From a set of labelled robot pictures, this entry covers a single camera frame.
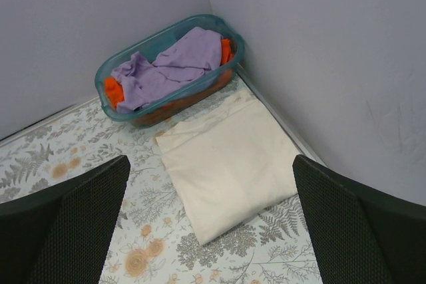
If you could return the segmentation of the cream white t shirt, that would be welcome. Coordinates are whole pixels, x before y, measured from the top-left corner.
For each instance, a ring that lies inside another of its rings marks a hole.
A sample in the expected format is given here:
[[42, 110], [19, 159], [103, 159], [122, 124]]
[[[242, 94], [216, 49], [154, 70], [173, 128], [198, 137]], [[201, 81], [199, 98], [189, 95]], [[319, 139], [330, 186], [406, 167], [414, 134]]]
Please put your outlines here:
[[292, 163], [298, 149], [247, 89], [156, 141], [202, 245], [297, 192]]

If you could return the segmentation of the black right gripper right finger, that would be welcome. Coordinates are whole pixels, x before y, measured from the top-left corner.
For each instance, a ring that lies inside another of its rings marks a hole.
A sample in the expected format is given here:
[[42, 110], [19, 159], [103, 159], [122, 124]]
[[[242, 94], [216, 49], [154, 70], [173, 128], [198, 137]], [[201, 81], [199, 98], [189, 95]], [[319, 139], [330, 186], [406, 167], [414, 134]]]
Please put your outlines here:
[[303, 155], [292, 168], [323, 283], [425, 282], [425, 206]]

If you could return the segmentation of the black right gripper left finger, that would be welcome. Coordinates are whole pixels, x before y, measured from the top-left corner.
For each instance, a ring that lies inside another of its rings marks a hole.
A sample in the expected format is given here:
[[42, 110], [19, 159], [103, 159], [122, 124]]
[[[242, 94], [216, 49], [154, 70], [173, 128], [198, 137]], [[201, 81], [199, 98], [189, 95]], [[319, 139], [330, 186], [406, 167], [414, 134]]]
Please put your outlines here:
[[98, 283], [130, 162], [124, 155], [1, 204], [2, 283]]

